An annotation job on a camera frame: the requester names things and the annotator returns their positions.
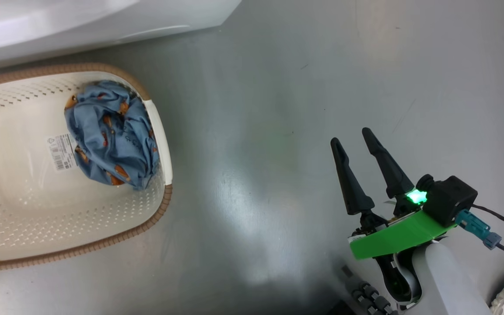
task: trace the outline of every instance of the barcode label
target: barcode label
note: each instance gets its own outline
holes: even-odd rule
[[[75,147],[77,142],[70,134],[60,134],[55,137],[46,138],[46,144],[52,156],[54,169],[56,172],[78,168],[75,161]]]

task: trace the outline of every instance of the white bathtub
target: white bathtub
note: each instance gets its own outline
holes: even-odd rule
[[[0,66],[222,24],[240,0],[0,0]]]

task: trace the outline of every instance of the brown basket rim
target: brown basket rim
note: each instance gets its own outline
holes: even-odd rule
[[[136,80],[134,77],[132,77],[124,70],[121,70],[119,68],[116,68],[115,66],[110,66],[109,64],[104,63],[61,64],[55,66],[42,66],[40,68],[32,68],[27,70],[3,73],[0,74],[0,84],[16,80],[23,80],[26,78],[48,76],[52,74],[67,74],[71,72],[87,72],[87,71],[101,71],[114,74],[126,80],[126,82],[128,82],[129,84],[131,84],[132,87],[140,94],[143,100],[150,100],[149,94],[142,86],[142,84],[138,82],[138,80]],[[138,225],[137,227],[133,227],[132,229],[118,233],[116,235],[112,235],[110,237],[106,237],[104,239],[100,239],[98,241],[93,241],[85,245],[72,247],[70,249],[64,249],[62,251],[57,251],[43,255],[35,255],[31,257],[24,257],[21,259],[0,260],[0,270],[40,265],[42,263],[49,263],[51,261],[67,259],[69,257],[74,257],[82,255],[84,253],[93,252],[96,251],[97,249],[103,249],[104,247],[108,247],[110,245],[120,243],[121,241],[125,241],[136,235],[140,235],[141,233],[147,231],[153,225],[155,225],[158,222],[158,220],[164,215],[166,209],[168,208],[168,204],[170,203],[171,197],[172,197],[172,184],[169,184],[164,186],[164,194],[162,196],[161,205],[158,207],[157,211],[147,221]]]

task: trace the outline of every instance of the laundry basket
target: laundry basket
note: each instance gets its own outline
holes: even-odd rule
[[[116,81],[142,98],[158,145],[157,174],[144,191],[56,166],[50,142],[68,135],[64,106],[87,84]],[[172,164],[157,109],[137,80],[99,63],[0,75],[0,270],[96,251],[138,235],[165,213]]]

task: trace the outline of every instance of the metal floor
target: metal floor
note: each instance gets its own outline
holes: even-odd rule
[[[504,2],[244,0],[219,28],[48,62],[134,74],[174,164],[168,212],[93,253],[0,272],[0,315],[324,314],[356,262],[330,150],[340,138],[377,212],[392,215],[361,135],[412,181],[457,175],[504,214]],[[479,213],[504,237],[504,224]],[[485,299],[504,253],[444,240]]]

